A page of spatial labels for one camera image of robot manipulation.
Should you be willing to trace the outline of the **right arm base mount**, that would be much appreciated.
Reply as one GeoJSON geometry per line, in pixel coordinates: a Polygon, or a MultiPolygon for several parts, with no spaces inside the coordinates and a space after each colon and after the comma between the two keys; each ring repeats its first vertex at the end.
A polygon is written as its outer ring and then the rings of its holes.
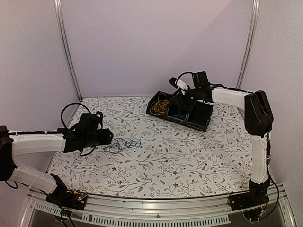
{"type": "Polygon", "coordinates": [[[243,216],[248,222],[259,222],[267,217],[269,197],[267,190],[257,192],[250,190],[246,193],[232,192],[227,199],[232,211],[244,210],[243,216]]]}

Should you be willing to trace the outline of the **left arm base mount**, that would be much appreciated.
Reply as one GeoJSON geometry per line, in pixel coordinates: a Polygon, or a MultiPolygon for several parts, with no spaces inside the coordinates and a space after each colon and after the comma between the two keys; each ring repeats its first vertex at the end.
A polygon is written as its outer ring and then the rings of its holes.
{"type": "Polygon", "coordinates": [[[53,193],[47,195],[46,202],[55,204],[60,208],[84,210],[87,194],[80,190],[68,191],[65,189],[56,189],[53,193]]]}

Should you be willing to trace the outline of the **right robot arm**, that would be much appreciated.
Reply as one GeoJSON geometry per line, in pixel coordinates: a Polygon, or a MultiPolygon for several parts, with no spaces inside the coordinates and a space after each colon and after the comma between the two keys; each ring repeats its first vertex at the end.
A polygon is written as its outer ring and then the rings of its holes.
{"type": "Polygon", "coordinates": [[[257,203],[268,202],[267,189],[270,185],[269,163],[271,160],[270,134],[272,131],[273,114],[264,91],[245,91],[212,84],[206,72],[190,73],[194,88],[191,89],[181,77],[171,78],[170,84],[177,89],[177,104],[184,107],[188,101],[204,101],[235,106],[244,111],[244,125],[252,143],[253,169],[249,180],[249,191],[239,196],[232,195],[233,205],[255,206],[257,203]]]}

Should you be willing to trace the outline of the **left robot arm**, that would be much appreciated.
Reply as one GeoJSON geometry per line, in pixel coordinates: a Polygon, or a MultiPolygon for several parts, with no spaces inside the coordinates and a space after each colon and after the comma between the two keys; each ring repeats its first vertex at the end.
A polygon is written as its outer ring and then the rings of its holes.
{"type": "Polygon", "coordinates": [[[0,180],[16,182],[40,189],[60,205],[70,202],[70,194],[65,183],[56,175],[46,174],[14,161],[14,158],[34,153],[83,152],[85,148],[109,145],[113,133],[103,127],[103,114],[87,110],[80,120],[71,127],[64,122],[53,131],[10,131],[5,125],[0,127],[0,180]]]}

